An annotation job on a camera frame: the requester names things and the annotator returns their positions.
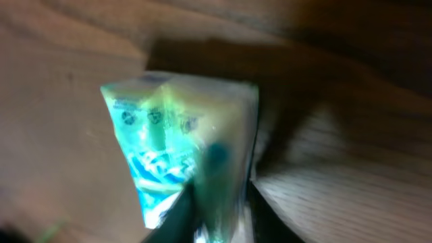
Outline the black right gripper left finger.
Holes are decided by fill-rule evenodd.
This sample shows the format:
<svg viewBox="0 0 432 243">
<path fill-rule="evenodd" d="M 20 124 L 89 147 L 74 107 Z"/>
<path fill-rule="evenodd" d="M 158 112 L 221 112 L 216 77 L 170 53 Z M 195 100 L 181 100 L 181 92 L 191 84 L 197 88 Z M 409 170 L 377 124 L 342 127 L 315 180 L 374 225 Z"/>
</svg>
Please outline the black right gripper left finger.
<svg viewBox="0 0 432 243">
<path fill-rule="evenodd" d="M 196 231 L 196 202 L 192 182 L 185 185 L 162 225 L 142 243 L 193 243 Z"/>
</svg>

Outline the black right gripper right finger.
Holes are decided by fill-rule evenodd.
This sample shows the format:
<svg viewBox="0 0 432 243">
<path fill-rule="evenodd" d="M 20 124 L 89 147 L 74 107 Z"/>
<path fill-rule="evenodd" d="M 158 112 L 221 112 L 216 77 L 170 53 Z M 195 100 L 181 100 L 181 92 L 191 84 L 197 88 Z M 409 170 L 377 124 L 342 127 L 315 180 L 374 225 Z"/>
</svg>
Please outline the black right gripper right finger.
<svg viewBox="0 0 432 243">
<path fill-rule="evenodd" d="M 276 214 L 258 188 L 248 183 L 248 201 L 255 243 L 304 243 Z"/>
</svg>

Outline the teal white drink carton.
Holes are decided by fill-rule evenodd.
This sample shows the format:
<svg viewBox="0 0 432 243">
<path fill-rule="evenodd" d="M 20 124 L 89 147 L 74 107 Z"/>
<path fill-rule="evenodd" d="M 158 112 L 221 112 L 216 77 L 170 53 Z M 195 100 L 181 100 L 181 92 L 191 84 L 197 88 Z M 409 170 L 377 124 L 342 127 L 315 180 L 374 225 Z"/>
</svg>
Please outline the teal white drink carton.
<svg viewBox="0 0 432 243">
<path fill-rule="evenodd" d="M 147 71 L 101 93 L 138 191 L 161 227 L 187 183 L 202 219 L 196 242 L 232 242 L 257 135 L 259 90 L 241 81 Z"/>
</svg>

